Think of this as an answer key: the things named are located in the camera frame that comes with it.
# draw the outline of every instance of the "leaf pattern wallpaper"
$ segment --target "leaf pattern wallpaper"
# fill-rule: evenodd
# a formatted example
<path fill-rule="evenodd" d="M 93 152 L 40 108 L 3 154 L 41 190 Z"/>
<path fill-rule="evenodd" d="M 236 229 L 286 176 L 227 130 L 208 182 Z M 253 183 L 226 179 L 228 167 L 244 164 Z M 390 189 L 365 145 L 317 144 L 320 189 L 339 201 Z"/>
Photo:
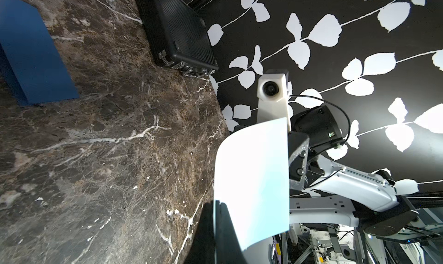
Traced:
<path fill-rule="evenodd" d="M 326 157 L 443 190 L 442 0 L 214 0 L 205 20 L 219 61 L 210 76 L 225 122 L 252 125 L 257 79 L 288 69 L 288 91 L 330 108 L 348 142 Z M 296 98 L 298 113 L 321 105 Z M 319 194 L 305 190 L 311 196 Z"/>

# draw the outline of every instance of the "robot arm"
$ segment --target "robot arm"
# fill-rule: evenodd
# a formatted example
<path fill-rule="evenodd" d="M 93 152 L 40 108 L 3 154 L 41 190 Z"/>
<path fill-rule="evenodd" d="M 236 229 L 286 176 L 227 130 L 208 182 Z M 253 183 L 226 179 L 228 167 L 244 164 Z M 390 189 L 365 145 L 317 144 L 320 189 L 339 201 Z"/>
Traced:
<path fill-rule="evenodd" d="M 368 174 L 321 155 L 312 157 L 317 151 L 342 144 L 344 139 L 326 106 L 296 114 L 292 121 L 289 119 L 287 77 L 286 71 L 270 70 L 258 80 L 257 123 L 288 119 L 291 189 L 335 194 L 290 199 L 290 223 L 338 223 L 362 228 L 375 236 L 387 236 L 411 222 L 418 212 L 406 197 L 396 194 L 395 181 L 388 173 L 381 170 Z M 320 171 L 321 176 L 307 186 L 307 172 L 314 169 Z"/>

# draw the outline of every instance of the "marble floor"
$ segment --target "marble floor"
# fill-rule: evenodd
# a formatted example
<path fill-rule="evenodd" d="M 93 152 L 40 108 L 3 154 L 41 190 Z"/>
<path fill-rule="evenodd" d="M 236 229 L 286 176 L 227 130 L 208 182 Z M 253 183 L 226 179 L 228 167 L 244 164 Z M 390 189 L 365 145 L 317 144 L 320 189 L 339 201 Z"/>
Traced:
<path fill-rule="evenodd" d="M 23 1 L 81 97 L 0 79 L 0 262 L 183 262 L 229 134 L 210 82 L 153 63 L 134 0 Z"/>

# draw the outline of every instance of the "camera lens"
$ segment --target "camera lens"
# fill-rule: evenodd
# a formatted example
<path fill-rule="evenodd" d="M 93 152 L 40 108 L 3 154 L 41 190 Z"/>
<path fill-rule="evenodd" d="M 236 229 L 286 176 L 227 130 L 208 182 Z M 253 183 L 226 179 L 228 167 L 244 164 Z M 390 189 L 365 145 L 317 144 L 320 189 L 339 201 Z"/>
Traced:
<path fill-rule="evenodd" d="M 278 85 L 275 82 L 266 82 L 263 84 L 263 92 L 268 96 L 274 96 L 278 91 Z"/>

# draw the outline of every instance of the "wire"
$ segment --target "wire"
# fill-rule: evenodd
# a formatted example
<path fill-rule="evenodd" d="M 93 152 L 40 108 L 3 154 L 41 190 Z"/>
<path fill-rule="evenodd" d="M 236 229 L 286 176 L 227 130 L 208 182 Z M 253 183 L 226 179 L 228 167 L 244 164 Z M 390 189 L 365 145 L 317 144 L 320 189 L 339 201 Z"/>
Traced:
<path fill-rule="evenodd" d="M 337 106 L 336 104 L 331 103 L 330 101 L 326 101 L 326 100 L 324 100 L 324 99 L 322 99 L 322 98 L 317 98 L 317 97 L 314 97 L 314 96 L 308 96 L 308 95 L 291 95 L 291 96 L 289 96 L 289 97 L 290 97 L 290 98 L 292 98 L 292 97 L 305 97 L 305 98 L 316 99 L 316 100 L 319 100 L 319 101 L 323 101 L 323 102 L 325 102 L 325 103 L 327 103 L 327 104 L 330 104 L 331 106 L 334 106 L 335 108 L 337 108 L 338 110 L 340 110 L 341 112 L 343 112 L 343 114 L 345 115 L 346 119 L 348 120 L 348 135 L 347 135 L 347 137 L 344 139 L 344 141 L 340 143 L 340 145 L 343 145 L 343 144 L 345 144 L 345 143 L 348 141 L 349 136 L 350 136 L 350 132 L 351 132 L 351 120 L 349 119 L 348 114 L 346 114 L 346 112 L 345 112 L 341 107 Z M 313 155 L 312 157 L 310 157 L 310 158 L 308 159 L 308 162 L 309 162 L 310 160 L 312 160 L 314 157 L 316 157 L 316 156 L 318 156 L 318 155 L 320 155 L 320 154 L 324 153 L 325 151 L 327 151 L 327 150 L 329 150 L 329 149 L 332 149 L 332 148 L 334 148 L 334 147 L 326 148 L 326 149 L 324 149 L 324 150 L 322 150 L 322 151 L 316 153 L 315 155 Z"/>
<path fill-rule="evenodd" d="M 328 178 L 331 178 L 332 176 L 334 176 L 336 173 L 338 173 L 338 172 L 340 172 L 340 171 L 341 171 L 341 170 L 335 171 L 334 173 L 332 173 L 331 175 L 329 175 L 327 178 L 325 178 L 325 179 L 323 179 L 323 180 L 320 180 L 320 181 L 317 182 L 316 184 L 311 184 L 310 186 L 305 187 L 305 189 L 306 189 L 306 188 L 314 187 L 314 186 L 316 186 L 316 185 L 318 185 L 318 184 L 324 182 L 325 180 L 327 180 Z"/>
<path fill-rule="evenodd" d="M 353 232 L 353 231 L 354 231 L 354 230 L 346 231 L 345 235 L 343 235 L 343 236 L 339 239 L 339 241 L 340 241 L 341 239 L 343 239 L 348 233 Z"/>
<path fill-rule="evenodd" d="M 418 229 L 419 229 L 419 230 L 422 230 L 422 231 L 430 232 L 431 234 L 435 234 L 435 235 L 437 235 L 437 237 L 440 237 L 440 236 L 441 236 L 440 234 L 438 234 L 438 233 L 436 233 L 436 232 L 433 232 L 433 231 L 430 231 L 430 230 L 427 230 L 427 229 L 424 229 L 424 228 L 418 228 L 418 227 L 414 227 L 414 226 L 410 226 L 410 225 L 406 225 L 405 228 L 407 228 L 407 229 L 409 229 L 409 230 L 412 230 L 412 231 L 415 231 L 415 232 L 420 233 L 420 234 L 424 234 L 424 233 L 422 233 L 422 232 L 420 232 L 420 231 L 417 231 Z"/>

